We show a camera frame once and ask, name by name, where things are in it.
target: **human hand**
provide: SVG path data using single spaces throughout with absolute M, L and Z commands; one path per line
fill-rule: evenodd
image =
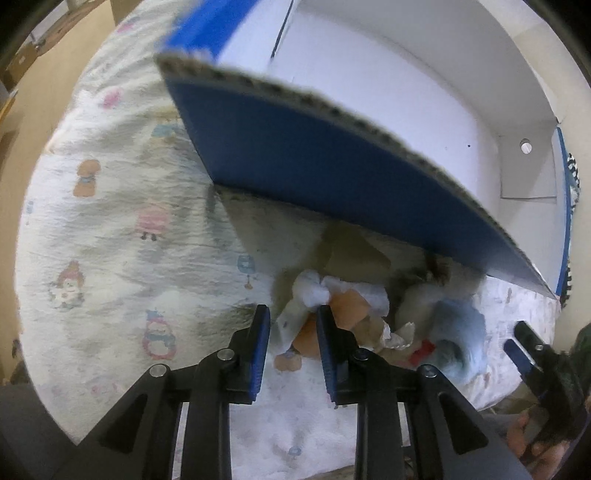
M 529 420 L 530 416 L 526 410 L 507 429 L 507 445 L 518 458 L 521 458 L 527 449 L 524 430 Z M 548 445 L 544 442 L 534 443 L 531 446 L 531 453 L 536 457 L 537 462 L 530 472 L 532 479 L 548 480 L 551 478 L 568 448 L 569 442 L 566 440 L 556 445 Z

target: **black and white striped fabric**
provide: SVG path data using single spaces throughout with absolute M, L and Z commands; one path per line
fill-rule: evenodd
M 579 202 L 579 195 L 581 191 L 581 182 L 579 179 L 579 168 L 577 166 L 577 161 L 573 157 L 573 154 L 570 153 L 569 157 L 566 160 L 566 166 L 569 169 L 569 172 L 573 176 L 573 181 L 569 182 L 569 189 L 570 189 L 570 229 L 572 232 L 573 229 L 573 214 L 574 209 Z M 570 292 L 573 288 L 573 276 L 570 269 L 570 244 L 569 244 L 569 259 L 566 265 L 566 277 L 564 279 L 564 283 L 562 285 L 562 291 L 560 293 L 560 305 L 562 308 L 565 307 L 567 301 L 570 298 Z

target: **brown cardboard piece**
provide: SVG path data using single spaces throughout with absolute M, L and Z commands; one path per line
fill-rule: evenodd
M 7 90 L 13 90 L 25 72 L 35 62 L 37 49 L 33 43 L 27 43 L 14 56 L 6 71 L 2 74 L 2 83 Z
M 340 223 L 326 232 L 332 252 L 326 263 L 326 274 L 348 282 L 386 285 L 390 277 L 390 260 L 371 245 L 358 227 Z

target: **screw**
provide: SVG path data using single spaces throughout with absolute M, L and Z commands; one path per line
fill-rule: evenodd
M 437 369 L 432 365 L 423 365 L 421 373 L 427 378 L 433 378 L 437 376 Z
M 358 348 L 353 352 L 353 358 L 363 362 L 369 358 L 369 350 L 366 348 Z
M 232 358 L 234 358 L 234 350 L 232 350 L 231 348 L 222 348 L 217 353 L 217 357 L 220 360 L 224 360 L 225 362 L 227 362 L 228 360 L 232 360 Z
M 150 375 L 153 377 L 162 377 L 166 373 L 166 365 L 158 364 L 150 368 Z

